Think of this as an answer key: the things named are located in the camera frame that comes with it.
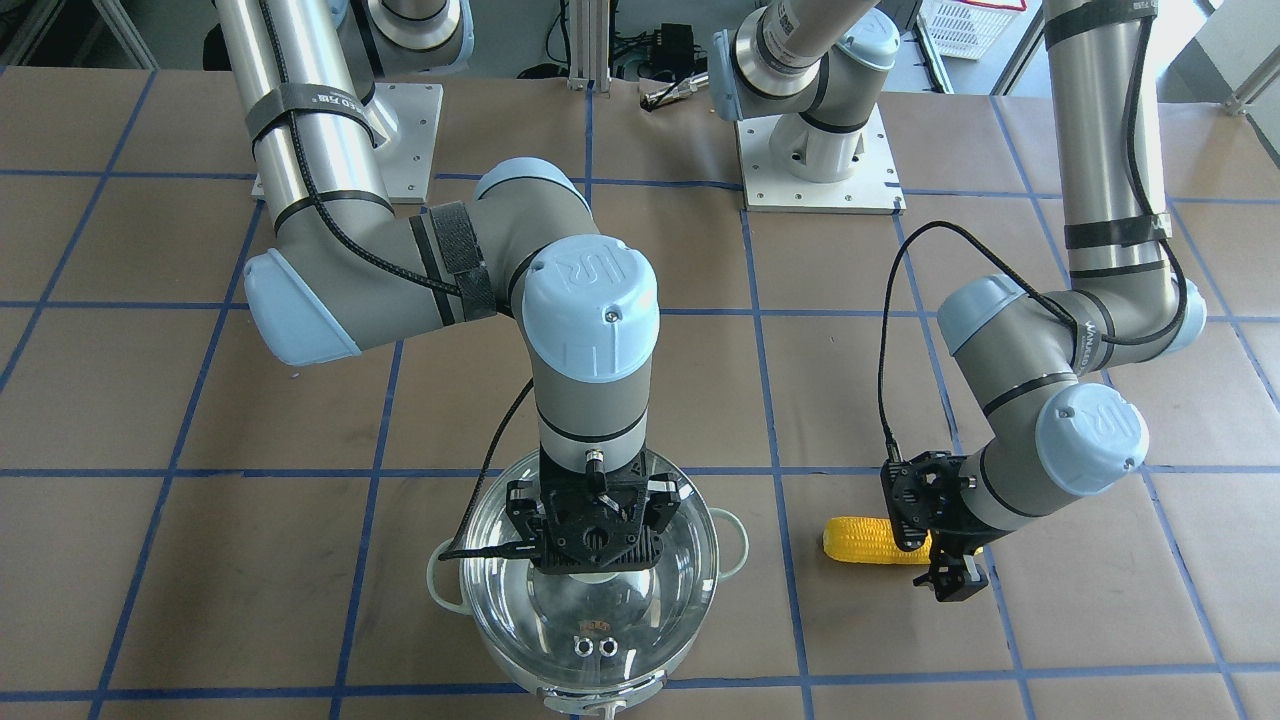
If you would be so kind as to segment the black gripper, lid side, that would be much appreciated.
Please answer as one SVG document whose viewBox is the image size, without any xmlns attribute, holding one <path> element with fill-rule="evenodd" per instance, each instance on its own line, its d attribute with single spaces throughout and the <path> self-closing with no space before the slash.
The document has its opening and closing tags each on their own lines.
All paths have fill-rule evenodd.
<svg viewBox="0 0 1280 720">
<path fill-rule="evenodd" d="M 506 483 L 506 515 L 518 533 L 506 557 L 552 575 L 654 568 L 667 527 L 692 493 L 680 471 L 662 471 L 659 461 L 640 452 L 605 471 L 595 457 L 571 471 L 536 452 L 532 470 Z"/>
</svg>

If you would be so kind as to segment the black gripper, corn side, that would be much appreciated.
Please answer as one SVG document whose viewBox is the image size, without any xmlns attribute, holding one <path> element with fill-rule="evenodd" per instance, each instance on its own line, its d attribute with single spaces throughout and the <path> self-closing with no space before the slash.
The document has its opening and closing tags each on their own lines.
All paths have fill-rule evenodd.
<svg viewBox="0 0 1280 720">
<path fill-rule="evenodd" d="M 915 578 L 915 587 L 927 587 L 941 603 L 963 602 L 989 587 L 988 574 L 973 555 L 977 519 L 961 497 L 969 487 L 963 473 L 966 460 L 946 451 L 925 451 L 910 460 L 891 454 L 879 470 L 897 548 L 919 550 L 928 537 L 940 544 L 931 547 L 929 566 Z"/>
</svg>

